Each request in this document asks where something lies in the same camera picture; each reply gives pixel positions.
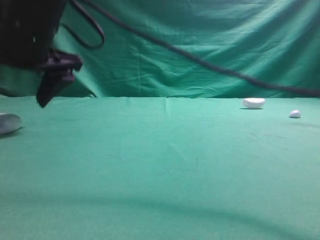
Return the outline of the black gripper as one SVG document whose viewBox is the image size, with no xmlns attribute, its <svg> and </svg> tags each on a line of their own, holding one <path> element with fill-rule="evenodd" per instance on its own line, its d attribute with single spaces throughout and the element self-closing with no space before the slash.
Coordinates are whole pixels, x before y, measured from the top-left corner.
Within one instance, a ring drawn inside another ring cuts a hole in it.
<svg viewBox="0 0 320 240">
<path fill-rule="evenodd" d="M 52 48 L 66 0 L 2 0 L 0 2 L 0 63 L 43 70 L 36 101 L 41 108 L 75 81 L 81 59 Z"/>
</svg>

